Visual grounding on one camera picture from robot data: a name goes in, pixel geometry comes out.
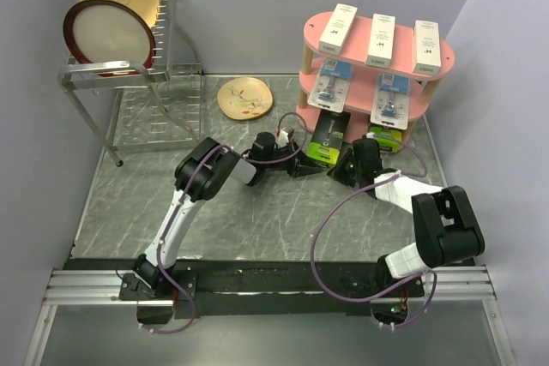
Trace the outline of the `black green razor box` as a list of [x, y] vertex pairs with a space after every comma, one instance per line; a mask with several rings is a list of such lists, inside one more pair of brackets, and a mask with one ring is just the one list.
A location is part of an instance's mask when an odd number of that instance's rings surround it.
[[386, 153], [396, 153], [401, 149], [401, 130], [372, 125], [369, 128], [369, 132], [376, 136], [375, 140], [377, 141], [381, 151]]
[[307, 156], [327, 166], [336, 165], [349, 119], [350, 114], [345, 111], [337, 113], [321, 110], [307, 148]]

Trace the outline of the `blue razor blister pack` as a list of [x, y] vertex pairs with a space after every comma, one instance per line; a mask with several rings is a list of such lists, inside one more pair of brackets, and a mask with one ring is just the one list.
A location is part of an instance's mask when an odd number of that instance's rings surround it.
[[386, 128], [405, 130], [408, 126], [410, 80], [383, 73], [377, 77], [371, 122]]
[[352, 77], [353, 66], [350, 63], [324, 59], [307, 103], [327, 111], [343, 112]]

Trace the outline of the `pink three-tier shelf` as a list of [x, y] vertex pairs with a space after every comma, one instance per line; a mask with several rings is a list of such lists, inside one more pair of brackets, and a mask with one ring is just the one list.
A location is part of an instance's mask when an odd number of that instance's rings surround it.
[[[304, 26], [304, 48], [299, 72], [300, 90], [296, 112], [305, 119], [308, 130], [317, 126], [320, 109], [307, 102], [312, 92], [322, 62], [330, 58], [328, 53], [318, 47], [320, 37], [331, 17], [330, 12], [313, 15]], [[344, 140], [354, 141], [368, 130], [370, 114], [377, 85], [377, 76], [383, 73], [380, 68], [365, 64], [370, 40], [371, 19], [356, 16], [343, 45], [338, 60], [353, 66], [353, 77], [349, 87], [344, 110], [351, 114]], [[405, 76], [410, 80], [410, 106], [408, 126], [402, 137], [407, 141], [413, 127], [426, 112], [429, 101], [441, 79], [455, 64], [455, 53], [444, 39], [439, 41], [441, 50], [441, 69], [435, 75], [422, 75], [413, 72], [413, 29], [401, 25], [395, 26], [394, 48], [391, 64], [386, 71], [393, 75]]]

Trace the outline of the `white razor box slanted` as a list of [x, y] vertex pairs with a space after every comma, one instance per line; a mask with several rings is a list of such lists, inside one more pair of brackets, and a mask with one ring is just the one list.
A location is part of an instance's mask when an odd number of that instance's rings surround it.
[[319, 39], [318, 50], [339, 56], [357, 12], [357, 7], [338, 3]]

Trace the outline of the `white razor box bottom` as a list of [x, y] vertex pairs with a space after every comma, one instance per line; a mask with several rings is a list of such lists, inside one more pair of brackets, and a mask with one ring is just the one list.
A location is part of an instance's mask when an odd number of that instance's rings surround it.
[[374, 14], [365, 64], [387, 69], [391, 63], [395, 34], [395, 17]]

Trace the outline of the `white razor box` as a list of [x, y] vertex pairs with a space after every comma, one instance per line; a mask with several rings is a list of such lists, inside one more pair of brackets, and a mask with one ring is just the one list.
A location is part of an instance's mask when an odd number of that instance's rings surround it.
[[374, 14], [365, 64], [387, 69], [391, 63], [395, 34], [395, 17]]
[[438, 24], [417, 20], [413, 28], [413, 72], [435, 75], [441, 68]]

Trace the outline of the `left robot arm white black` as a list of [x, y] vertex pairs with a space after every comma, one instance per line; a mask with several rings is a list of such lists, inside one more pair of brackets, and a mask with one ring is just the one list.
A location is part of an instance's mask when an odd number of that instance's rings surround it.
[[140, 289], [153, 299], [169, 291], [168, 275], [192, 221], [207, 201], [212, 200], [226, 180], [243, 185], [258, 184], [269, 169], [285, 171], [289, 177], [320, 173], [324, 167], [309, 158], [292, 138], [291, 130], [259, 133], [251, 148], [237, 153], [207, 137], [176, 167], [172, 200], [154, 240], [136, 258], [134, 273]]

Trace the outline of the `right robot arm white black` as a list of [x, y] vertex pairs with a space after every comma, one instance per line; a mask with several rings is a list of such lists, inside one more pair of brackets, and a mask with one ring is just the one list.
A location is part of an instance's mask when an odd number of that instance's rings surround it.
[[410, 275], [485, 252], [486, 242], [465, 189], [422, 183], [384, 167], [380, 146], [372, 137], [353, 141], [329, 176], [413, 217], [412, 243], [377, 260], [375, 284], [385, 296], [397, 294]]

